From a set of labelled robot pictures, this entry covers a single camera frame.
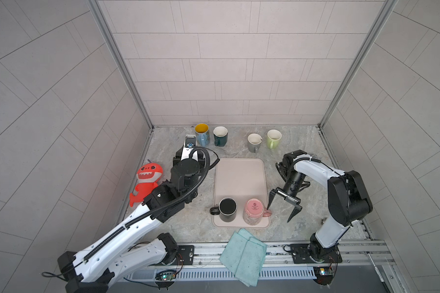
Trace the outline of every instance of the tile wall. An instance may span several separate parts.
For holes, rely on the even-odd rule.
[[[82,0],[0,0],[0,292],[108,232],[148,126]]]
[[[440,0],[399,0],[324,132],[411,292],[440,293]]]
[[[99,1],[155,125],[317,124],[381,1]]]

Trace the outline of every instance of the dark green mug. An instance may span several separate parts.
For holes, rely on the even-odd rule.
[[[225,146],[228,140],[228,129],[223,126],[218,126],[213,130],[213,138],[215,146]]]

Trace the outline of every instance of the mug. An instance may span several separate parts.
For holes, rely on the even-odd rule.
[[[248,135],[248,149],[252,153],[257,153],[261,146],[262,137],[257,133]]]
[[[275,149],[280,144],[282,133],[280,131],[272,129],[267,132],[267,147],[269,149]]]
[[[228,129],[218,126],[213,130],[213,143],[215,146],[225,146],[228,140]]]
[[[210,208],[210,214],[220,215],[220,219],[224,222],[231,222],[236,217],[236,202],[233,198],[223,198],[218,207]]]
[[[246,202],[243,210],[243,220],[251,225],[257,225],[262,217],[270,217],[272,212],[264,208],[263,202],[257,198],[252,198]]]
[[[196,125],[196,138],[199,146],[206,147],[209,144],[209,126],[205,123]]]

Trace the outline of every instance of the cloth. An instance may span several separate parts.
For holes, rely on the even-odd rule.
[[[245,229],[234,232],[220,256],[220,262],[246,286],[258,284],[267,245]]]

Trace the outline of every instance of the light green mug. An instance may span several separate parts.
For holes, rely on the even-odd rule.
[[[267,147],[269,149],[275,149],[276,147],[279,146],[281,138],[282,138],[282,133],[280,133],[280,131],[271,129],[270,131],[267,132],[267,139],[266,139]]]

